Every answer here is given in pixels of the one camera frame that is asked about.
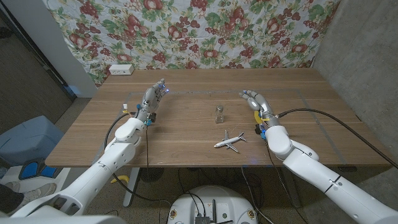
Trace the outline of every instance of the power strip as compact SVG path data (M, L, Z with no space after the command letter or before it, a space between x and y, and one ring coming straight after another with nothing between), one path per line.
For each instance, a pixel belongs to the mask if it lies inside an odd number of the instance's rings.
M131 75L134 67L132 65L112 65L109 71L112 75Z

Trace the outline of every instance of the gray wall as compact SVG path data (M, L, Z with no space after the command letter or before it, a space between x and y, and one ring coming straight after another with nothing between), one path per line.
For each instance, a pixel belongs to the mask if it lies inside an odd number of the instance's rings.
M14 17L48 58L77 97L93 97L97 88L69 51L63 35L42 0L3 0Z
M398 2L342 0L314 68L397 160Z

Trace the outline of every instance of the small glass jar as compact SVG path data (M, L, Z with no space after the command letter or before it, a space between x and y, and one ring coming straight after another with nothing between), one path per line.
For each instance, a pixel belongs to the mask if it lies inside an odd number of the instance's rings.
M223 105L217 105L216 107L216 124L224 122L224 107Z

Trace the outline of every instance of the floral fabric backdrop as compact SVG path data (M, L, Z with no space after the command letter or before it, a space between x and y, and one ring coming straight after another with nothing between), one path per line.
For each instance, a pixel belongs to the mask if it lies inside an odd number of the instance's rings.
M44 0L101 86L135 69L309 67L340 0Z

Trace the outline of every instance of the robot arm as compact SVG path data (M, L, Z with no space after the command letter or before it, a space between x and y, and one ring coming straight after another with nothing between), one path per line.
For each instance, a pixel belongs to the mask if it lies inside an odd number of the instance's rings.
M77 178L66 189L28 203L18 210L14 217L82 215L90 202L102 189L104 184L120 167L126 165L136 154L136 147L141 142L141 134L151 113L155 112L165 90L164 79L149 88L142 98L142 106L115 132L115 138L106 146L105 153L86 172Z
M290 171L320 189L358 223L396 223L397 211L321 164L314 150L291 140L286 129L275 121L277 118L264 97L249 90L239 95L252 109L259 110L268 127L265 135L269 149Z

